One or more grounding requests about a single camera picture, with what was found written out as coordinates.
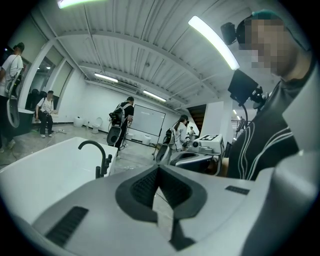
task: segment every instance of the white t-shirt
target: white t-shirt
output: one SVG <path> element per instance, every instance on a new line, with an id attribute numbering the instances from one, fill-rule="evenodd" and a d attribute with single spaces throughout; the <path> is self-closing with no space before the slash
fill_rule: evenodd
<path id="1" fill-rule="evenodd" d="M 0 81 L 0 95 L 6 97 L 6 86 L 16 74 L 24 68 L 24 64 L 20 55 L 12 54 L 5 60 L 1 68 L 5 70 L 5 76 L 2 81 Z"/>
<path id="2" fill-rule="evenodd" d="M 175 138 L 175 144 L 170 145 L 170 148 L 173 150 L 181 150 L 182 149 L 182 144 L 185 143 L 186 140 L 186 136 L 187 136 L 187 127 L 180 122 L 178 129 L 175 132 L 174 138 Z"/>
<path id="3" fill-rule="evenodd" d="M 52 114 L 54 111 L 54 102 L 52 100 L 48 101 L 47 98 L 42 98 L 37 105 L 41 107 L 42 112 L 47 111 Z"/>

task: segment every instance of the white bathtub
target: white bathtub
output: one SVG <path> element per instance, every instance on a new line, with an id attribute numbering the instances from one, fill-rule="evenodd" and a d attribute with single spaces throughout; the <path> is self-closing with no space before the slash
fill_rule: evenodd
<path id="1" fill-rule="evenodd" d="M 102 154 L 92 145 L 78 146 L 74 137 L 24 157 L 0 171 L 0 192 L 8 210 L 32 224 L 48 207 L 96 178 Z M 117 148 L 100 144 L 112 161 L 107 176 L 114 173 Z"/>

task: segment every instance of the ceiling light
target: ceiling light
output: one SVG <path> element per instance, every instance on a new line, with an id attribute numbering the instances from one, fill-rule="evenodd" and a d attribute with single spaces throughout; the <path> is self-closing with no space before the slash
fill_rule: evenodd
<path id="1" fill-rule="evenodd" d="M 148 92 L 148 91 L 146 91 L 146 90 L 144 90 L 143 93 L 144 93 L 144 94 L 148 94 L 148 95 L 150 95 L 150 96 L 152 96 L 152 97 L 154 97 L 154 98 L 156 98 L 156 99 L 158 99 L 158 100 L 160 100 L 160 101 L 162 101 L 162 102 L 166 102 L 166 100 L 165 100 L 164 98 L 160 98 L 159 96 L 154 95 L 154 94 L 152 94 L 151 92 Z"/>
<path id="2" fill-rule="evenodd" d="M 60 9 L 80 4 L 80 3 L 85 3 L 85 2 L 93 2 L 93 1 L 98 1 L 98 0 L 58 0 L 58 6 Z"/>
<path id="3" fill-rule="evenodd" d="M 213 44 L 232 70 L 236 70 L 240 67 L 235 56 L 231 53 L 224 41 L 203 20 L 197 16 L 193 16 L 188 23 Z"/>
<path id="4" fill-rule="evenodd" d="M 118 83 L 118 80 L 115 79 L 115 78 L 112 78 L 112 77 L 109 77 L 109 76 L 106 76 L 106 75 L 103 75 L 103 74 L 97 74 L 97 73 L 94 73 L 94 75 L 96 77 L 98 77 L 98 78 L 103 78 L 103 79 L 110 80 L 112 82 Z"/>

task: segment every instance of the white ceiling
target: white ceiling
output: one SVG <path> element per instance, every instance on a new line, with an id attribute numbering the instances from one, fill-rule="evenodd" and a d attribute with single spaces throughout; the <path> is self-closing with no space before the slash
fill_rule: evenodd
<path id="1" fill-rule="evenodd" d="M 171 109 L 212 100 L 229 87 L 233 72 L 219 52 L 188 25 L 193 16 L 218 35 L 251 14 L 243 0 L 106 0 L 59 9 L 55 0 L 39 5 L 42 15 L 87 77 L 104 73 L 167 99 Z M 251 57 L 230 47 L 240 69 L 265 91 L 275 81 Z"/>

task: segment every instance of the black faucet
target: black faucet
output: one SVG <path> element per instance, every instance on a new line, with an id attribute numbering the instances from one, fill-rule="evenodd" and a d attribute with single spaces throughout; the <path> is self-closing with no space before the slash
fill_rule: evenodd
<path id="1" fill-rule="evenodd" d="M 101 167 L 97 166 L 95 168 L 95 178 L 101 178 L 103 177 L 105 174 L 107 174 L 107 169 L 109 168 L 109 164 L 111 163 L 111 160 L 112 160 L 112 155 L 109 154 L 108 155 L 108 158 L 106 159 L 106 152 L 105 150 L 103 149 L 103 147 L 93 141 L 93 140 L 86 140 L 84 142 L 82 142 L 79 146 L 78 146 L 78 149 L 81 150 L 82 147 L 86 144 L 92 144 L 92 145 L 95 145 L 100 151 L 101 151 L 101 154 L 102 154 L 102 161 L 101 161 Z"/>

